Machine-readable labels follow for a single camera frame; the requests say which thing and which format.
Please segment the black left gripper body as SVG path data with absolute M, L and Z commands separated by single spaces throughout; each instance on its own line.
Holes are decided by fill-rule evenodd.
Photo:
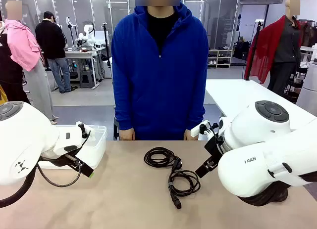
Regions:
M 51 162 L 53 165 L 58 167 L 69 166 L 70 168 L 74 170 L 81 170 L 80 160 L 73 153 L 62 155 L 57 159 L 51 159 L 51 158 L 41 156 L 40 160 Z

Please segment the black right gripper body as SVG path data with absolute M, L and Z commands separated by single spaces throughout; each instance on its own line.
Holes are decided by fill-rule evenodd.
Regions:
M 205 144 L 205 149 L 211 155 L 211 160 L 220 160 L 223 155 L 221 145 L 223 144 L 223 137 L 213 136 Z

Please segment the person's left hand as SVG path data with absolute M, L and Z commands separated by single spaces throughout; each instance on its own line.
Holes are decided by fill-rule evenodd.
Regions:
M 199 136 L 192 137 L 190 130 L 185 130 L 184 132 L 184 140 L 198 140 Z

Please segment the person's right hand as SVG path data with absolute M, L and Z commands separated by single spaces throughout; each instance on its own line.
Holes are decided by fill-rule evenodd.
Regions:
M 120 140 L 135 140 L 135 131 L 133 128 L 128 130 L 119 130 Z

